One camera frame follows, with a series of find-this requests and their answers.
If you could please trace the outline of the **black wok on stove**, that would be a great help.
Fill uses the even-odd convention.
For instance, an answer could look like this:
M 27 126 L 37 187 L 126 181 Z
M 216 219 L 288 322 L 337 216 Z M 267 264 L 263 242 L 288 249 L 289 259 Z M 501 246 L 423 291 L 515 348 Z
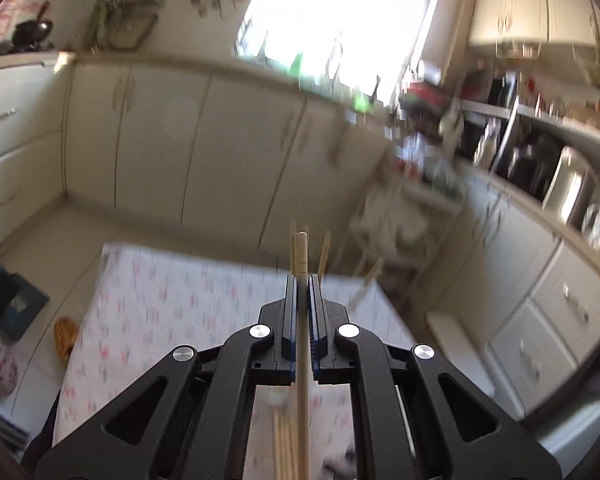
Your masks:
M 50 10 L 50 0 L 46 0 L 33 20 L 19 23 L 12 33 L 12 46 L 17 52 L 37 51 L 53 31 L 54 23 L 45 17 Z

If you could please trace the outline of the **floral cherry tablecloth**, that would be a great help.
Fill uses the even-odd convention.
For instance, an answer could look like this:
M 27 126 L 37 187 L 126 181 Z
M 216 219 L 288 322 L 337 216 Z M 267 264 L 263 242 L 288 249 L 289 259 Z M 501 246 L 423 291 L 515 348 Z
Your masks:
M 106 244 L 94 296 L 80 325 L 62 383 L 53 445 L 160 361 L 189 344 L 201 351 L 224 344 L 258 320 L 260 307 L 285 296 L 287 270 L 247 266 L 143 246 Z M 350 313 L 385 344 L 411 349 L 415 338 L 379 285 L 370 285 Z M 311 479 L 329 479 L 325 458 L 353 448 L 350 390 L 310 385 Z M 244 479 L 274 479 L 274 406 L 282 388 L 258 388 Z

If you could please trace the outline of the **wooden chopstick four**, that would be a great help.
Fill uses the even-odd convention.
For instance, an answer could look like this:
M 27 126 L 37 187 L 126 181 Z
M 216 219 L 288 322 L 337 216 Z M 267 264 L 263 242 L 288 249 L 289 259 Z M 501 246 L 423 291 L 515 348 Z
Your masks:
M 309 444 L 309 379 L 311 371 L 311 351 L 309 335 L 308 277 L 309 277 L 309 237 L 301 231 L 296 235 L 296 278 L 298 281 L 298 330 L 297 330 L 297 437 L 298 437 L 298 478 L 310 478 Z

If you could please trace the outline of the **yellow slipper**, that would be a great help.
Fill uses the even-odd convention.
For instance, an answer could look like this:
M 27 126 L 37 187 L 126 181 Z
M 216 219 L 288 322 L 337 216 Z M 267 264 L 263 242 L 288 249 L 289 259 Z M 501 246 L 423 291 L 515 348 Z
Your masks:
M 79 325 L 71 318 L 60 318 L 54 324 L 54 346 L 63 366 L 67 366 L 76 340 Z

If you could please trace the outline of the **wall utensil rack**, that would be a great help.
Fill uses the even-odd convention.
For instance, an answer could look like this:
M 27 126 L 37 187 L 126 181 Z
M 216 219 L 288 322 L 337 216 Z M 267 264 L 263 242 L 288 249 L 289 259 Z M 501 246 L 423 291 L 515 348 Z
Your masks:
M 85 47 L 92 53 L 137 51 L 159 19 L 166 0 L 97 0 Z

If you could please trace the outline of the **white plastic jug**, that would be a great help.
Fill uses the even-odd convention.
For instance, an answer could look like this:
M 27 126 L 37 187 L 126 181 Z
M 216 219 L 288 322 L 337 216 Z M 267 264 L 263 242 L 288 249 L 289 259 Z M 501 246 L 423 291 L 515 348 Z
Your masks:
M 464 132 L 464 115 L 461 110 L 449 108 L 441 117 L 438 133 L 441 138 L 441 151 L 446 158 L 452 158 Z

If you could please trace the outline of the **wooden chopstick three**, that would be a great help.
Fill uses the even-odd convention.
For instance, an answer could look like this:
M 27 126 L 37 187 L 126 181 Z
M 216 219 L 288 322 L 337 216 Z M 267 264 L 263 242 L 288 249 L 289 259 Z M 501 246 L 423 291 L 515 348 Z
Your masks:
M 362 287 L 352 296 L 349 301 L 349 307 L 355 310 L 361 301 L 365 298 L 370 286 L 372 286 L 373 282 L 376 281 L 380 274 L 382 273 L 382 269 L 384 268 L 384 259 L 378 258 L 374 265 L 370 268 L 370 270 L 366 273 L 364 278 L 364 283 Z

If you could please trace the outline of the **wooden chopstick five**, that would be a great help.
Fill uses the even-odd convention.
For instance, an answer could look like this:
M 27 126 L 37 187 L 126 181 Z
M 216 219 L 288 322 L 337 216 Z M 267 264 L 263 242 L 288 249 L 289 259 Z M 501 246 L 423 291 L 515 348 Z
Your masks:
M 275 460 L 275 479 L 285 480 L 286 479 L 286 466 L 284 463 L 284 439 L 283 439 L 283 428 L 282 419 L 280 418 L 280 411 L 275 410 L 273 413 L 273 445 L 274 445 L 274 460 Z

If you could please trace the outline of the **green dish soap bottle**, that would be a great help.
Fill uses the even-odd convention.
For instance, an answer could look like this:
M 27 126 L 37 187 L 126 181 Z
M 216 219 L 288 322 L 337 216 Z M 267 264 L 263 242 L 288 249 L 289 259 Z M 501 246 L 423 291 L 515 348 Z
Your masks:
M 292 61 L 291 66 L 288 68 L 288 75 L 291 76 L 291 78 L 294 78 L 294 80 L 299 80 L 301 78 L 302 61 L 303 54 L 298 53 Z

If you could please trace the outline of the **wooden chopstick one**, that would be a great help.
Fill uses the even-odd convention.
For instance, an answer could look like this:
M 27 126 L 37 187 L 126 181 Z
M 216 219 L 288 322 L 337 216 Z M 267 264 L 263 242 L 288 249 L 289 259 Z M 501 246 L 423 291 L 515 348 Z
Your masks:
M 289 269 L 292 276 L 297 276 L 297 234 L 297 221 L 291 219 L 289 225 Z

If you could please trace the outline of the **black kettle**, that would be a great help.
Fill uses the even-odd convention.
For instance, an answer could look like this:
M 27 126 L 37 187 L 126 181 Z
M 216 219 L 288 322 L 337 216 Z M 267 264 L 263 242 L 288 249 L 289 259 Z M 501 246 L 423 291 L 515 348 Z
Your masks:
M 533 142 L 514 148 L 506 180 L 536 200 L 544 200 L 557 168 L 562 144 L 542 133 Z

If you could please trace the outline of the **stacked bowls and plates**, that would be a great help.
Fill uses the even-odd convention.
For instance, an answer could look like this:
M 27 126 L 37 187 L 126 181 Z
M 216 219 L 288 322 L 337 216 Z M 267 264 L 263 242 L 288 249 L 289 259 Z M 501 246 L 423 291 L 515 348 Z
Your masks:
M 437 84 L 426 80 L 408 82 L 398 95 L 400 110 L 414 129 L 428 136 L 438 134 L 439 122 L 451 103 L 449 95 Z

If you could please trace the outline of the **white electric water boiler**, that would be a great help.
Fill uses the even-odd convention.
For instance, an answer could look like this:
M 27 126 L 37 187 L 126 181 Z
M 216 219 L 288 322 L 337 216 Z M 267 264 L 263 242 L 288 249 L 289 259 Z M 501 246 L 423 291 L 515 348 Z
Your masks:
M 562 224 L 580 230 L 597 177 L 586 158 L 571 146 L 560 153 L 542 208 Z

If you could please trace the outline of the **dark teal box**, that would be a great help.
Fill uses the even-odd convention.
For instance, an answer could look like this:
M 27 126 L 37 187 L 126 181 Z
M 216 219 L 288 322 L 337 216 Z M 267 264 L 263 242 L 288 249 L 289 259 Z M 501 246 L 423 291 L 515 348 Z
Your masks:
M 22 275 L 0 265 L 0 333 L 9 341 L 20 341 L 48 300 Z

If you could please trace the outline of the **wooden chopstick six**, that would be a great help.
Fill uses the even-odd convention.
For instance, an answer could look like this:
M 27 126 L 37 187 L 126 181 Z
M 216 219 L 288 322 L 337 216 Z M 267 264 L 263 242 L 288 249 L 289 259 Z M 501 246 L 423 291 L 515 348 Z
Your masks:
M 291 480 L 298 479 L 297 466 L 297 451 L 294 444 L 294 422 L 288 412 L 284 413 L 284 436 L 286 438 L 286 453 L 287 453 L 287 478 Z

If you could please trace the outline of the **white rolling utility cart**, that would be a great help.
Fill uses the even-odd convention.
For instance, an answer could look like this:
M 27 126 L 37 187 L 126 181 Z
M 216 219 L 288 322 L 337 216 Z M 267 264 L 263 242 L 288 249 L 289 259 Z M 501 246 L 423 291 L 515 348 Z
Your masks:
M 376 263 L 387 274 L 420 278 L 464 208 L 466 188 L 436 148 L 394 155 L 366 188 L 332 270 L 361 276 Z

